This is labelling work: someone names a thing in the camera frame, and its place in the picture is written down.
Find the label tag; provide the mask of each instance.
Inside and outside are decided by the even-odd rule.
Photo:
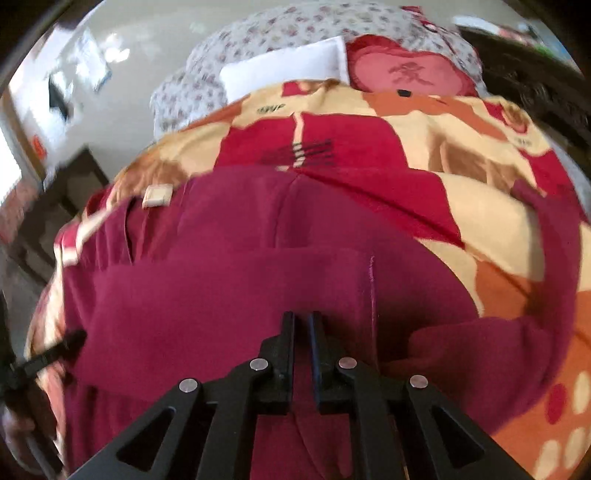
[[[150,185],[144,193],[142,208],[162,207],[170,205],[174,187],[170,183]]]

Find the window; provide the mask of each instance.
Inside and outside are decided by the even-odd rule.
[[[21,179],[21,169],[0,129],[0,204]]]

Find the pillow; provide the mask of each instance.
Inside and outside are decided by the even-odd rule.
[[[334,78],[348,85],[345,41],[343,37],[333,37],[303,47],[270,51],[226,65],[220,78],[228,103],[260,88],[292,80]]]

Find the black metal frame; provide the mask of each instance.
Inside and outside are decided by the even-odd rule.
[[[248,479],[257,415],[289,410],[296,321],[284,314],[259,358],[226,377],[179,383],[70,478]],[[321,414],[349,414],[356,480],[531,480],[424,377],[413,386],[415,377],[382,377],[345,357],[318,312],[308,331],[316,404]]]

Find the dark wooden furniture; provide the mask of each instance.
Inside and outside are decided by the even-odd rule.
[[[518,42],[471,28],[460,33],[480,55],[488,91],[565,137],[580,151],[571,156],[591,179],[591,84],[569,66]]]
[[[109,184],[109,179],[100,169],[95,158],[88,148],[84,148],[74,156],[71,162],[57,171],[48,189],[40,194],[31,209],[25,214],[18,229],[17,237],[10,246],[10,256],[25,273],[42,285],[45,285],[49,278],[31,265],[28,258],[29,254],[34,253],[41,262],[49,267],[49,269],[44,270],[53,270],[55,263],[53,252],[48,252],[43,248],[41,242],[46,231],[47,219],[56,208],[62,208],[69,215],[69,218],[63,221],[61,225],[58,225],[58,227],[61,227],[81,211],[83,205],[80,204],[81,202],[77,205],[72,201],[69,189],[71,189],[73,181],[79,182],[80,179],[88,176],[93,176],[102,187]],[[85,198],[82,202],[85,203],[95,191],[85,190],[83,192]]]

